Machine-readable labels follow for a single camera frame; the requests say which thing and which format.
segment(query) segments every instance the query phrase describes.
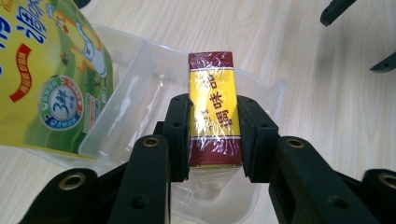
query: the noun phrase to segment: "red and yellow package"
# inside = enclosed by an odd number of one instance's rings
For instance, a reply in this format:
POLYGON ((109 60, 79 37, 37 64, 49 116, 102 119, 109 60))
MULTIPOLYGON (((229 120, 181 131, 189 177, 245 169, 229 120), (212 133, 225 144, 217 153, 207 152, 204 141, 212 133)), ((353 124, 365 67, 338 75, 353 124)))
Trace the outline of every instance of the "red and yellow package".
POLYGON ((189 65, 190 167, 242 165, 232 53, 191 53, 189 65))
POLYGON ((77 154, 113 92, 113 71, 76 5, 2 1, 0 56, 0 144, 77 154))

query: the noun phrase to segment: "yellow plastic bag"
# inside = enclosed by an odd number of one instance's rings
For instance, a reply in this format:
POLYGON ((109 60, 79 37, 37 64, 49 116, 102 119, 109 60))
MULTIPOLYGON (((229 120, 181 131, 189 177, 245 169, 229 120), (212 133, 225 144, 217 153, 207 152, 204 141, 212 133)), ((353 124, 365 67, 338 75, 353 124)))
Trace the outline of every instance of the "yellow plastic bag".
POLYGON ((0 144, 77 153, 113 92, 110 55, 72 1, 2 1, 0 144))

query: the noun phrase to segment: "metal screw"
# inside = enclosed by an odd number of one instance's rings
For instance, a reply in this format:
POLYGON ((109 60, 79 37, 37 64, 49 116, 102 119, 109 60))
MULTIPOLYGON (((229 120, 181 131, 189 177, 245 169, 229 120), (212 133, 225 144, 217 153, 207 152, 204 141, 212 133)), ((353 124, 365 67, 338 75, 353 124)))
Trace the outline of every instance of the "metal screw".
POLYGON ((59 188, 63 190, 76 189, 84 184, 87 176, 83 173, 75 173, 65 177, 60 183, 59 188))

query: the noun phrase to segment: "transparent plastic box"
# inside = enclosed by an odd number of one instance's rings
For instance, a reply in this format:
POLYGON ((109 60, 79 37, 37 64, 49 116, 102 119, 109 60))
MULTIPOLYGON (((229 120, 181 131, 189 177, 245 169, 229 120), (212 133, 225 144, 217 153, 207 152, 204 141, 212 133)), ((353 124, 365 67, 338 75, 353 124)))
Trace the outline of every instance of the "transparent plastic box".
MULTIPOLYGON (((79 147, 84 161, 35 151, 66 168, 88 167, 102 175, 129 160, 134 142, 165 119, 170 100, 188 92, 188 52, 171 49, 104 26, 93 25, 112 56, 117 85, 79 147)), ((234 69, 237 93, 256 100, 277 121, 286 81, 267 89, 248 72, 234 69)), ((240 223, 253 210, 261 185, 240 169, 223 189, 200 189, 193 177, 172 183, 172 212, 198 223, 240 223)))

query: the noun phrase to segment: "yellow package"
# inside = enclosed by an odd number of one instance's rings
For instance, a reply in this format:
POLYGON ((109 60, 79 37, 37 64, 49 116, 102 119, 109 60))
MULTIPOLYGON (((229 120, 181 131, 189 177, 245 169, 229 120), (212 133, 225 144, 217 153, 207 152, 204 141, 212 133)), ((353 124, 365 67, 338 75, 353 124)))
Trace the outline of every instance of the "yellow package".
POLYGON ((0 144, 77 153, 113 92, 109 53, 72 1, 0 12, 0 144))

